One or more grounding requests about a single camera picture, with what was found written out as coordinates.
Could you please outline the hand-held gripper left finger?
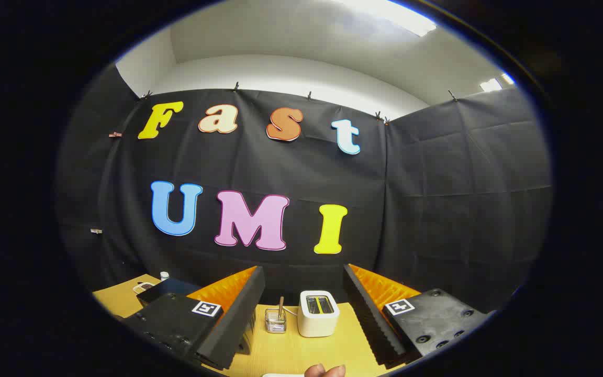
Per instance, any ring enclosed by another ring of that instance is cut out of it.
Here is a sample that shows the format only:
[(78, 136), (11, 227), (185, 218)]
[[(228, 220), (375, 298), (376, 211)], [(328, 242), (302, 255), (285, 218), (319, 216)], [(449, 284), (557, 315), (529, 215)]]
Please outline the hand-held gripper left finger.
[(218, 370), (251, 351), (255, 310), (265, 288), (262, 267), (251, 267), (198, 291), (163, 281), (139, 294), (142, 308), (124, 325), (185, 362)]

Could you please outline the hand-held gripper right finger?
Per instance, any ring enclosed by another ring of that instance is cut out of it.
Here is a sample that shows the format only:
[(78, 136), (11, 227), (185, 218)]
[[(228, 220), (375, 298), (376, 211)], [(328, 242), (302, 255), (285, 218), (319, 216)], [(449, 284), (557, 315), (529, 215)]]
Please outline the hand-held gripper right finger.
[(441, 289), (419, 292), (351, 263), (343, 267), (343, 289), (376, 362), (386, 368), (452, 345), (489, 318)]

